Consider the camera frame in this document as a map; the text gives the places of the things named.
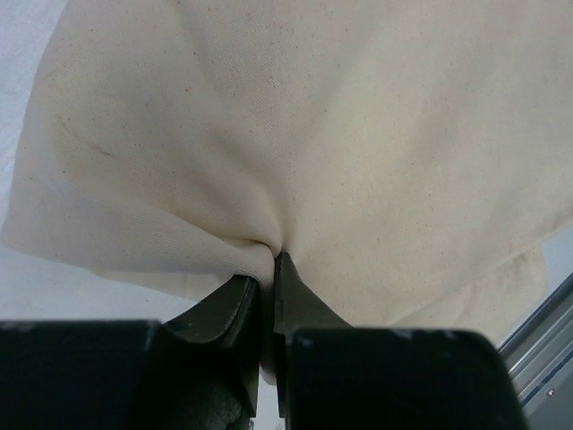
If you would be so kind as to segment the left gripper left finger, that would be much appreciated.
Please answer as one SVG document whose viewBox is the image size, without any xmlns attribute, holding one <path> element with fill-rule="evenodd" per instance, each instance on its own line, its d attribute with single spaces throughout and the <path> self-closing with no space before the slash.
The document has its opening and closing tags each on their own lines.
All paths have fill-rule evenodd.
<svg viewBox="0 0 573 430">
<path fill-rule="evenodd" d="M 261 299 L 254 279 L 232 277 L 164 327 L 183 348 L 187 365 L 218 377 L 248 415 L 256 415 Z"/>
</svg>

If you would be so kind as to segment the beige cloth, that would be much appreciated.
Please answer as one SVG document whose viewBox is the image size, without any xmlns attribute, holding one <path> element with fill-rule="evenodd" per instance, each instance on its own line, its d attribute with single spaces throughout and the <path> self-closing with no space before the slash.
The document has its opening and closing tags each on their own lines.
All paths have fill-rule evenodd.
<svg viewBox="0 0 573 430">
<path fill-rule="evenodd" d="M 194 300 L 286 252 L 349 323 L 496 343 L 571 222 L 569 1 L 71 1 L 1 238 Z"/>
</svg>

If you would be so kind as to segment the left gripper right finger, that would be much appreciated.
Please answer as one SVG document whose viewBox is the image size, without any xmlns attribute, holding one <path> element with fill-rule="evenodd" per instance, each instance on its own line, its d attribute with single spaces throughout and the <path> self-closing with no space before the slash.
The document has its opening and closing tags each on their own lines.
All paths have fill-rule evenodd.
<svg viewBox="0 0 573 430">
<path fill-rule="evenodd" d="M 303 282 L 290 254 L 275 260 L 272 339 L 278 385 L 279 415 L 287 421 L 308 421 L 329 388 L 332 365 L 322 357 L 323 340 L 351 325 Z"/>
</svg>

